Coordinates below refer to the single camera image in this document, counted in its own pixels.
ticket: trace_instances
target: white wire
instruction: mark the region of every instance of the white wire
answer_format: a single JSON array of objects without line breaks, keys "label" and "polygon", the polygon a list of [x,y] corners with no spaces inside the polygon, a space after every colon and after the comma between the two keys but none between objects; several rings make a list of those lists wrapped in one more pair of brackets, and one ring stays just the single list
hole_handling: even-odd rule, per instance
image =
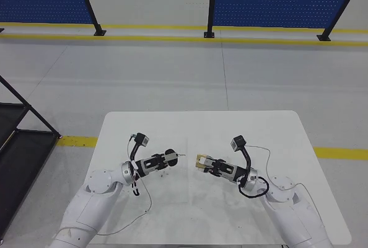
[{"label": "white wire", "polygon": [[60,228],[56,234],[53,236],[52,239],[55,239],[55,237],[62,231],[62,230],[65,230],[65,229],[78,229],[78,230],[81,230],[81,231],[85,231],[85,232],[88,232],[88,233],[94,233],[94,231],[91,231],[91,230],[87,230],[87,229],[84,229],[84,228],[77,228],[75,226],[66,226],[65,228]]},{"label": "white wire", "polygon": [[249,145],[246,145],[246,146],[251,147],[251,148],[261,148],[261,149],[267,150],[267,151],[269,152],[269,154],[268,154],[268,158],[267,158],[267,160],[266,160],[265,172],[266,172],[266,177],[268,178],[268,180],[269,180],[269,181],[270,181],[270,182],[271,182],[275,187],[277,187],[277,188],[278,188],[279,190],[281,190],[281,191],[291,190],[291,189],[293,189],[293,188],[297,187],[298,185],[303,186],[303,187],[305,188],[305,190],[307,191],[307,193],[308,193],[308,195],[309,195],[310,199],[312,200],[312,203],[313,203],[313,205],[315,206],[316,212],[318,213],[319,218],[320,218],[320,220],[321,220],[321,221],[322,221],[322,223],[323,223],[322,217],[320,216],[320,213],[319,213],[318,207],[317,207],[317,206],[316,206],[316,204],[315,204],[315,201],[313,200],[312,196],[310,195],[310,193],[309,193],[309,191],[308,191],[307,187],[306,187],[302,182],[296,183],[296,184],[294,184],[294,186],[292,186],[292,187],[290,187],[290,188],[281,188],[281,187],[277,186],[276,184],[274,184],[274,182],[271,180],[271,178],[269,177],[269,174],[268,174],[268,164],[269,164],[269,158],[271,157],[271,150],[269,150],[268,148],[264,148],[264,147],[262,147],[262,146],[249,146]]},{"label": "white wire", "polygon": [[[128,158],[129,158],[129,160],[130,160],[130,155],[129,155],[129,144],[130,144],[130,141],[132,140],[132,136],[130,137],[130,139],[129,139],[129,141],[128,141],[128,146],[127,146],[127,150],[126,150],[126,152],[128,153]],[[125,228],[127,228],[127,227],[129,227],[130,225],[132,225],[136,220],[138,220],[139,218],[141,218],[141,217],[143,217],[144,215],[146,215],[148,212],[149,212],[149,210],[151,209],[151,207],[152,207],[152,198],[151,198],[151,194],[149,193],[149,191],[148,191],[148,188],[147,188],[147,186],[146,186],[146,184],[144,183],[144,181],[142,180],[142,178],[140,177],[140,175],[139,175],[139,178],[140,178],[140,181],[141,181],[141,183],[143,184],[143,186],[144,186],[144,188],[146,189],[146,192],[147,192],[147,194],[148,194],[148,197],[149,197],[149,201],[150,201],[150,205],[149,205],[149,208],[143,213],[143,214],[141,214],[141,215],[139,215],[139,216],[137,216],[137,217],[135,217],[135,219],[134,220],[132,220],[132,222],[130,222],[129,224],[127,224],[126,226],[124,226],[123,228],[121,228],[121,229],[119,229],[119,230],[117,230],[117,231],[115,231],[115,232],[111,232],[111,233],[98,233],[98,234],[96,234],[96,235],[98,235],[98,236],[109,236],[109,235],[114,235],[114,234],[117,234],[117,233],[119,233],[120,231],[122,231],[122,230],[124,230]]]},{"label": "white wire", "polygon": [[132,225],[136,220],[138,220],[139,218],[141,218],[141,217],[143,217],[144,215],[146,215],[147,213],[148,213],[148,211],[151,209],[151,207],[152,207],[152,198],[151,198],[151,195],[149,194],[149,192],[148,192],[148,189],[147,189],[147,187],[146,187],[146,184],[144,184],[144,182],[142,181],[142,178],[140,177],[140,180],[141,180],[141,182],[142,182],[142,184],[143,184],[143,186],[144,186],[144,188],[146,188],[146,191],[147,191],[147,193],[148,193],[148,197],[149,197],[149,201],[150,201],[150,205],[149,205],[149,208],[148,208],[148,210],[146,210],[146,212],[145,213],[143,213],[143,214],[141,214],[141,215],[139,215],[139,216],[137,216],[134,220],[132,220],[132,222],[130,222],[129,224],[127,224],[126,226],[124,226],[123,228],[121,228],[121,229],[119,229],[119,230],[117,230],[116,232],[111,232],[111,233],[106,233],[106,234],[104,234],[104,233],[98,233],[98,234],[96,234],[96,235],[98,235],[98,236],[109,236],[109,235],[114,235],[114,234],[117,234],[117,233],[119,233],[120,231],[122,231],[122,230],[124,230],[125,228],[127,228],[128,226],[130,226],[130,225]]}]

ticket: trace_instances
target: blue panel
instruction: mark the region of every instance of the blue panel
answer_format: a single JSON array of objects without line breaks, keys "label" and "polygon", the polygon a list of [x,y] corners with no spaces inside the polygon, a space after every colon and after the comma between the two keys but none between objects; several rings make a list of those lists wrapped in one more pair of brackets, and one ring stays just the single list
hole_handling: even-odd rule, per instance
[{"label": "blue panel", "polygon": [[91,24],[84,0],[0,0],[0,22]]},{"label": "blue panel", "polygon": [[216,0],[215,26],[327,28],[344,0]]}]

